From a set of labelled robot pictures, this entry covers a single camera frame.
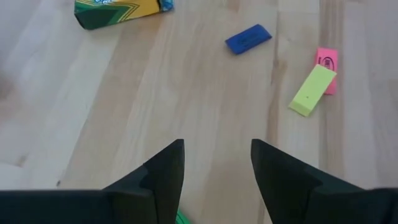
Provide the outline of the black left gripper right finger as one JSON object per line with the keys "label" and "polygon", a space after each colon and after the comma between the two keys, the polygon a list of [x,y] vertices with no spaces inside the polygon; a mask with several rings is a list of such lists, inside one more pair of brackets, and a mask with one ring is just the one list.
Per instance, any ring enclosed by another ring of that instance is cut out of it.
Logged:
{"label": "black left gripper right finger", "polygon": [[361,188],[260,139],[251,142],[251,161],[273,224],[369,224]]}

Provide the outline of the pink eraser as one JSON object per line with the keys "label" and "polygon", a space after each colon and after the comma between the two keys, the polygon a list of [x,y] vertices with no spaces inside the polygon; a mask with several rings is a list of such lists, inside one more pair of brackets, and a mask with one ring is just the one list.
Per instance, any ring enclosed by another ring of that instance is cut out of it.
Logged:
{"label": "pink eraser", "polygon": [[[336,49],[318,47],[315,52],[315,65],[319,64],[337,73],[338,71],[338,51]],[[325,95],[336,93],[336,79],[334,78],[324,92]]]}

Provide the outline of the blue eraser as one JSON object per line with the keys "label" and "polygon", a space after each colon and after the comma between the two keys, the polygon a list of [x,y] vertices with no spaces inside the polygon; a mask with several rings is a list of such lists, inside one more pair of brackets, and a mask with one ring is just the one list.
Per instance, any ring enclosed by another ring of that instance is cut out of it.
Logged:
{"label": "blue eraser", "polygon": [[239,55],[263,42],[271,40],[271,38],[271,34],[263,26],[256,24],[226,39],[225,43],[232,53]]}

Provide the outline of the yellow green crayon box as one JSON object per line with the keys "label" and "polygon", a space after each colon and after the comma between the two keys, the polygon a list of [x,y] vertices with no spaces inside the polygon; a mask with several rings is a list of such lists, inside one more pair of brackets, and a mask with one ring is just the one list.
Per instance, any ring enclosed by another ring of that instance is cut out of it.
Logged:
{"label": "yellow green crayon box", "polygon": [[82,28],[94,30],[173,8],[174,0],[75,0],[74,15]]}

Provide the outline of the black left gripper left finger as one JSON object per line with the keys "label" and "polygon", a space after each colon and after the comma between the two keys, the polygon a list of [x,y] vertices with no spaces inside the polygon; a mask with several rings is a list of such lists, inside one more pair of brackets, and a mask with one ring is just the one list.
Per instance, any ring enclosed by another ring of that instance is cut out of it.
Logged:
{"label": "black left gripper left finger", "polygon": [[143,165],[104,190],[115,224],[176,224],[185,168],[185,148],[176,139]]}

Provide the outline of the yellow eraser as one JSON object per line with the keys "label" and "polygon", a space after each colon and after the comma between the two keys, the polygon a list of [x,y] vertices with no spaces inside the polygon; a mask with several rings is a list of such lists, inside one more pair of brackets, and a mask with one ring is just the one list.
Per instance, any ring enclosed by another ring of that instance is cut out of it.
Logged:
{"label": "yellow eraser", "polygon": [[336,72],[315,65],[290,102],[289,108],[302,116],[309,116],[335,76]]}

